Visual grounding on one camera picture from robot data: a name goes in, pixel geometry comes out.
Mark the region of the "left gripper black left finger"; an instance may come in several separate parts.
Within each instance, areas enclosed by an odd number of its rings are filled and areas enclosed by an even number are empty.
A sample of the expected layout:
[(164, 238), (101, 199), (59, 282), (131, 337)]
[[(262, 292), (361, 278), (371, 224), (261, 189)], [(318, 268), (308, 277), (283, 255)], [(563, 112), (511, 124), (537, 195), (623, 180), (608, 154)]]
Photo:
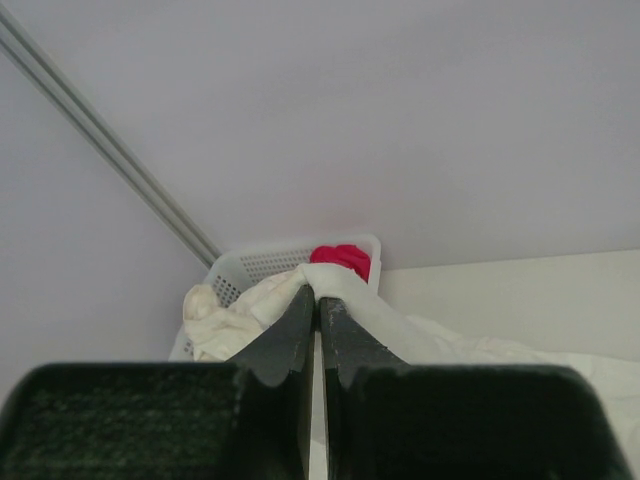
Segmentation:
[(284, 314), (233, 358), (242, 368), (229, 479), (306, 479), (309, 474), (314, 295), (304, 285)]

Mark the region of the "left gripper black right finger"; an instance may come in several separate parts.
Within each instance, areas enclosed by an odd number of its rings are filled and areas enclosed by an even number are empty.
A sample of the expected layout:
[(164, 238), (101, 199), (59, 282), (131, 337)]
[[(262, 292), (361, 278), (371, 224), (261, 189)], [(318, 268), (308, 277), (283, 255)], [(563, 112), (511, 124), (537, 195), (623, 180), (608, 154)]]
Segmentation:
[(359, 325), (344, 301), (321, 299), (318, 315), (325, 376), (328, 477), (354, 479), (362, 455), (371, 450), (358, 372), (404, 367), (406, 363)]

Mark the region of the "white t shirt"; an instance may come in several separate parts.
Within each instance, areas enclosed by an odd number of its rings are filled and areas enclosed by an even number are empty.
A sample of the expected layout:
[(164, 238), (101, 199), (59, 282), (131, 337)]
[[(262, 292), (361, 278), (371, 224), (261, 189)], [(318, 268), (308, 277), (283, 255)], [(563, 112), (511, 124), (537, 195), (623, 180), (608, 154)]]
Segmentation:
[(407, 363), (543, 364), (570, 367), (598, 384), (636, 383), (637, 362), (572, 352), (535, 350), (514, 341), (468, 337), (439, 323), (393, 309), (353, 271), (335, 264), (296, 268), (316, 299), (341, 300), (352, 318)]

